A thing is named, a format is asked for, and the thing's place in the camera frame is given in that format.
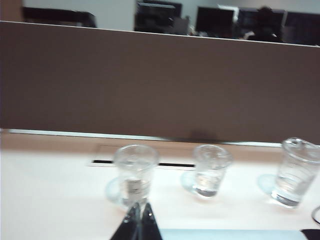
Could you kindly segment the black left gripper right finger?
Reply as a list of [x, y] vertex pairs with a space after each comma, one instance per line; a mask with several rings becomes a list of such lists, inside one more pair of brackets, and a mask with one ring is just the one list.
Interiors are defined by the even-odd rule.
[[158, 224], [155, 215], [152, 210], [151, 204], [148, 202], [142, 211], [140, 218], [140, 240], [162, 240], [161, 232], [158, 228]]

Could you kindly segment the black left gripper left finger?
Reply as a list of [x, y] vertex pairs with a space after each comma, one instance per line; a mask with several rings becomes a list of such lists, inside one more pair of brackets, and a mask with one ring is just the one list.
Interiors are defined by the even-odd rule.
[[122, 222], [113, 233], [111, 240], [138, 240], [140, 235], [141, 208], [134, 203], [126, 212]]

